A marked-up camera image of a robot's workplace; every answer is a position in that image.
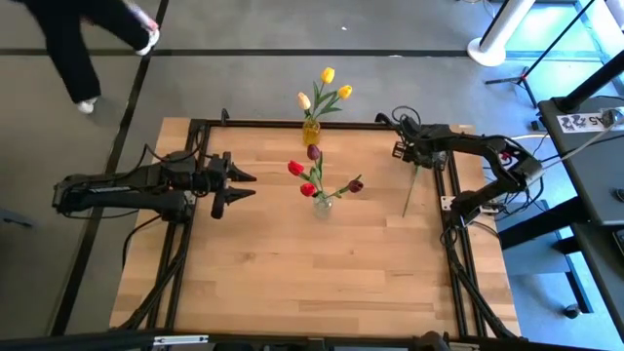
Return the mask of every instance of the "glass vase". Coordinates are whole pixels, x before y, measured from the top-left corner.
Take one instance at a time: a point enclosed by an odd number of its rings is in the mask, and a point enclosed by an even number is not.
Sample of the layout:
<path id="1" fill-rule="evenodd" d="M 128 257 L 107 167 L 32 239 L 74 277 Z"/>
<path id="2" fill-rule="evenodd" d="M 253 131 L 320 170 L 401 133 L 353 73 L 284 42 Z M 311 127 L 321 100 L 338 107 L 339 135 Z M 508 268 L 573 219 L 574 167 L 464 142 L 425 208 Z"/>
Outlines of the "glass vase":
<path id="1" fill-rule="evenodd" d="M 314 198 L 314 215 L 325 219 L 330 216 L 333 207 L 333 197 L 317 196 Z"/>
<path id="2" fill-rule="evenodd" d="M 318 145 L 319 141 L 321 141 L 321 124 L 313 120 L 303 122 L 303 144 Z"/>

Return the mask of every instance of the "yellow vase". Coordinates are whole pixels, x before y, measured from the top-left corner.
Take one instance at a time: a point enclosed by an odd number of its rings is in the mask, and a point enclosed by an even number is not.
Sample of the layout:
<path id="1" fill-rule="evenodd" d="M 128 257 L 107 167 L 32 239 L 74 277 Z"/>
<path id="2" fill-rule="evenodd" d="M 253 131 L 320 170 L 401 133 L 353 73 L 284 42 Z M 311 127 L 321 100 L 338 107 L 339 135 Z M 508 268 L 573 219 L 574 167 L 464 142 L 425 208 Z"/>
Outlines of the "yellow vase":
<path id="1" fill-rule="evenodd" d="M 303 123 L 303 143 L 305 146 L 321 141 L 321 124 L 317 121 L 306 120 Z"/>

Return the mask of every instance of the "concrete floor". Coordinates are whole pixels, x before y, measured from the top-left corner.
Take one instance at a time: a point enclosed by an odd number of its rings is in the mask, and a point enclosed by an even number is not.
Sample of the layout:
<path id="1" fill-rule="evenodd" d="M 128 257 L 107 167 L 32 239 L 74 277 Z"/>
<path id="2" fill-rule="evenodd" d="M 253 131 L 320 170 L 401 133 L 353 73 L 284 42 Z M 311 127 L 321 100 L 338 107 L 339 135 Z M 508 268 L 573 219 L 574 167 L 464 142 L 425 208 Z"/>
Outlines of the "concrete floor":
<path id="1" fill-rule="evenodd" d="M 160 1 L 138 3 L 155 15 Z M 574 15 L 573 7 L 535 7 L 508 49 L 544 49 Z M 0 50 L 43 48 L 38 28 L 19 5 L 0 2 L 0 20 L 5 29 L 0 31 Z M 489 21 L 481 4 L 453 0 L 177 0 L 169 4 L 159 48 L 462 51 L 468 41 L 484 33 Z M 85 37 L 93 49 L 124 48 L 98 28 L 87 26 Z M 557 50 L 569 53 L 569 58 L 546 60 L 530 76 L 538 99 L 565 95 L 601 66 L 574 57 L 575 52 L 594 50 L 582 26 L 575 26 Z M 58 308 L 84 223 L 54 212 L 52 186 L 70 174 L 103 170 L 139 59 L 96 57 L 94 63 L 104 96 L 97 112 L 85 117 L 71 105 L 47 58 L 0 56 L 0 160 L 4 165 L 0 207 L 28 215 L 39 224 L 24 230 L 0 223 L 0 338 L 46 334 Z M 355 88 L 344 112 L 331 120 L 371 122 L 378 111 L 409 104 L 425 123 L 473 124 L 484 134 L 523 135 L 536 112 L 526 93 L 513 85 L 483 82 L 515 76 L 531 63 L 532 59 L 508 60 L 485 68 L 468 58 L 156 57 L 140 92 L 119 170 L 134 165 L 144 143 L 154 144 L 163 117 L 217 118 L 226 107 L 235 119 L 298 118 L 295 93 L 309 90 L 310 79 L 325 66 L 336 69 L 337 84 Z M 601 94 L 616 92 L 608 86 Z M 538 142 L 530 139 L 524 144 L 532 149 Z M 538 156 L 554 153 L 546 140 Z M 543 198 L 551 206 L 573 195 L 561 167 L 547 174 L 546 184 Z M 111 219 L 100 227 L 69 332 L 107 328 L 121 273 L 122 243 L 134 221 L 131 216 Z M 575 259 L 582 264 L 582 258 Z M 599 307 L 596 314 L 574 321 L 544 308 L 541 297 L 536 297 L 549 292 L 557 303 L 571 303 L 563 274 L 557 279 L 512 279 L 524 336 L 586 347 L 621 347 L 591 276 L 586 267 L 582 269 L 592 303 Z M 561 327 L 553 329 L 557 332 L 542 331 L 534 323 L 536 318 L 541 326 Z"/>

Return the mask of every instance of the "wooden tabletop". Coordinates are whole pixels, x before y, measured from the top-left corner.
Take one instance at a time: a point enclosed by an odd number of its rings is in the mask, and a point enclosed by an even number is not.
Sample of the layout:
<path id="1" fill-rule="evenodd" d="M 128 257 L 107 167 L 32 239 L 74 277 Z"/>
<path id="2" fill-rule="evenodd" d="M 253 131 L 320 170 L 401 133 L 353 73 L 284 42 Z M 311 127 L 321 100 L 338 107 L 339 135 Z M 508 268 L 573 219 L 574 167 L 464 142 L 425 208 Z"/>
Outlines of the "wooden tabletop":
<path id="1" fill-rule="evenodd" d="M 183 149 L 188 125 L 188 119 L 165 119 L 157 152 Z M 302 180 L 287 170 L 290 160 L 311 166 L 301 130 L 212 128 L 209 151 L 231 151 L 236 165 L 257 177 L 234 186 L 257 194 L 226 208 L 221 220 L 210 216 L 211 195 L 199 200 L 175 327 L 239 334 L 457 335 L 433 173 L 421 169 L 411 187 L 414 165 L 391 157 L 396 140 L 390 131 L 322 131 L 326 190 L 358 174 L 365 188 L 336 199 L 330 217 L 319 219 L 312 199 L 299 193 Z M 462 189 L 485 184 L 479 157 L 455 157 Z M 141 212 L 137 223 L 152 216 Z M 478 220 L 494 226 L 488 217 Z M 135 235 L 111 326 L 123 323 L 152 288 L 165 229 L 155 223 Z M 469 234 L 482 294 L 519 333 L 498 239 L 476 226 Z M 465 292 L 464 300 L 474 333 Z"/>

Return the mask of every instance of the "flower bouquet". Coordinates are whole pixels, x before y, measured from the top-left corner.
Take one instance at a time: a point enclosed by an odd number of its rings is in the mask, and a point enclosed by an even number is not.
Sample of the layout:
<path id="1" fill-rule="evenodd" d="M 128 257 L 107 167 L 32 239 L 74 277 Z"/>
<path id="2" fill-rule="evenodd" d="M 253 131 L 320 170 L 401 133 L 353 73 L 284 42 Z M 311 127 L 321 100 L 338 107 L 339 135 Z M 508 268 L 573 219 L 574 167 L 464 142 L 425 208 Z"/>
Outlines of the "flower bouquet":
<path id="1" fill-rule="evenodd" d="M 308 146 L 307 155 L 310 160 L 314 161 L 314 166 L 310 169 L 309 174 L 305 172 L 302 165 L 295 161 L 290 161 L 288 168 L 291 174 L 306 181 L 300 187 L 301 194 L 314 198 L 314 207 L 318 216 L 329 215 L 334 197 L 340 199 L 342 194 L 347 191 L 357 193 L 364 188 L 364 184 L 360 181 L 362 175 L 358 175 L 355 179 L 349 181 L 346 186 L 334 191 L 332 194 L 326 193 L 323 188 L 323 152 L 316 145 L 311 144 Z"/>
<path id="2" fill-rule="evenodd" d="M 323 94 L 323 89 L 326 84 L 330 84 L 333 81 L 335 71 L 331 67 L 325 68 L 321 73 L 321 88 L 312 82 L 314 87 L 314 106 L 310 102 L 308 96 L 304 93 L 297 95 L 299 107 L 305 114 L 305 121 L 303 122 L 303 143 L 305 145 L 318 144 L 321 139 L 321 124 L 318 119 L 321 115 L 331 112 L 341 111 L 340 108 L 334 107 L 339 99 L 348 99 L 353 92 L 351 86 L 343 86 L 337 91 L 332 91 Z"/>

